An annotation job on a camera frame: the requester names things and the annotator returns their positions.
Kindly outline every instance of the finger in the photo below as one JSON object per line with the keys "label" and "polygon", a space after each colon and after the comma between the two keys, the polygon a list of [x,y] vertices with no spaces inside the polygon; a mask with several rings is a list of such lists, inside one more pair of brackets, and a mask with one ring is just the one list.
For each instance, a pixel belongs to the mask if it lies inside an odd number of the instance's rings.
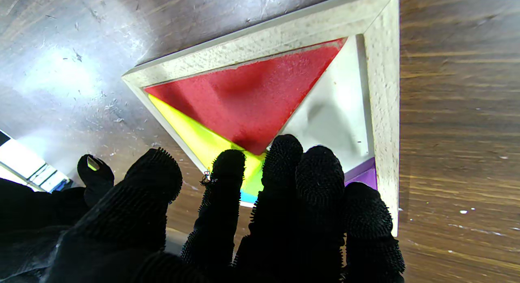
{"label": "finger", "polygon": [[234,260],[243,273],[290,280],[294,253],[295,171],[303,148],[292,135],[275,138],[262,173],[264,189],[252,211],[250,235],[242,239]]}
{"label": "finger", "polygon": [[264,162],[264,192],[295,188],[295,172],[302,153],[303,148],[293,135],[280,135],[275,138]]}
{"label": "finger", "polygon": [[344,231],[349,237],[375,239],[390,235],[392,217],[381,195],[362,183],[350,183],[343,193]]}
{"label": "finger", "polygon": [[300,204],[295,256],[297,270],[309,281],[338,281],[342,256],[343,227],[340,202],[344,174],[334,153],[323,146],[309,149],[297,167]]}
{"label": "finger", "polygon": [[226,150],[215,159],[210,181],[203,184],[199,218],[180,254],[215,280],[232,261],[244,170],[245,155],[239,150]]}
{"label": "finger", "polygon": [[344,179],[340,161],[324,146],[310,148],[296,171],[297,191],[306,205],[318,210],[333,209],[343,194]]}
{"label": "finger", "polygon": [[352,281],[398,282],[405,262],[392,237],[392,216],[375,189],[350,183],[344,190],[347,274]]}

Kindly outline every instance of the colored tangram piece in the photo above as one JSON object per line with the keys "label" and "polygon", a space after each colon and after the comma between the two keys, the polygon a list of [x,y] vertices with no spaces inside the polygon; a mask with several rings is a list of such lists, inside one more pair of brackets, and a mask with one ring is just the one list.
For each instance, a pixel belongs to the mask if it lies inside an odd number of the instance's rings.
{"label": "colored tangram piece", "polygon": [[152,95],[148,95],[154,106],[175,129],[177,134],[190,147],[202,164],[211,170],[213,161],[224,150],[238,149],[245,154],[244,183],[241,188],[241,199],[244,202],[254,203],[258,191],[262,190],[262,163],[265,153],[257,156],[245,151],[240,146],[229,142],[216,133],[208,130],[200,123],[173,107],[162,102]]}
{"label": "colored tangram piece", "polygon": [[[222,140],[231,141],[226,141],[229,144],[261,155],[344,42],[337,39],[151,86],[145,91],[222,136]],[[178,125],[171,125],[177,131]]]}

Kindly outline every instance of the gloved hand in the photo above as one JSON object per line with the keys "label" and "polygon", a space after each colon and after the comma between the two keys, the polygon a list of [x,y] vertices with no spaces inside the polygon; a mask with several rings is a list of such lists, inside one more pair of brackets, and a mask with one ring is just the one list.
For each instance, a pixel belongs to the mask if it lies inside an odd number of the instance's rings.
{"label": "gloved hand", "polygon": [[46,282],[205,281],[165,244],[166,211],[182,186],[175,160],[150,149],[61,237]]}

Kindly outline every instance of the fingertip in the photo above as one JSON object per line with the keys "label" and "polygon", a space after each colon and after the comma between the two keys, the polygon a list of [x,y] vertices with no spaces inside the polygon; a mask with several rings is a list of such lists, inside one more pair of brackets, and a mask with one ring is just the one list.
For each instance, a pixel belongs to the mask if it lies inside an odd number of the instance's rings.
{"label": "fingertip", "polygon": [[212,175],[236,175],[244,176],[245,155],[236,149],[227,149],[219,154],[213,161]]}

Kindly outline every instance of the triangular frame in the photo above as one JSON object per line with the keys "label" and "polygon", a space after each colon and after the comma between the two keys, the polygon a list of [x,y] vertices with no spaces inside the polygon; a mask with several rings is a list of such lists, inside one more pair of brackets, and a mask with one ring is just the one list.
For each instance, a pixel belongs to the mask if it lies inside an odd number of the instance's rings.
{"label": "triangular frame", "polygon": [[377,169],[377,188],[394,220],[399,197],[399,0],[328,0],[138,65],[123,81],[201,170],[190,148],[151,103],[144,87],[208,70],[362,35]]}

